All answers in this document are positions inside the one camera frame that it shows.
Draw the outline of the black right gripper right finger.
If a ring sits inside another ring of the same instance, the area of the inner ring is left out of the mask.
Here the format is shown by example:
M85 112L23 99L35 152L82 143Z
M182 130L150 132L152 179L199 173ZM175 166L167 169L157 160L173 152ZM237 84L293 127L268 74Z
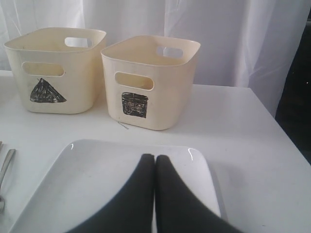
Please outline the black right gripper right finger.
M155 163L155 215L159 233L240 232L191 192L166 155Z

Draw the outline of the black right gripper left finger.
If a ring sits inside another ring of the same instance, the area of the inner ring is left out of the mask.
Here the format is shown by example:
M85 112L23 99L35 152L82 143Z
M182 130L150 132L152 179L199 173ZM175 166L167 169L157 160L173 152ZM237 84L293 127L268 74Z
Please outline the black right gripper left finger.
M155 157L143 154L119 192L70 233L151 233Z

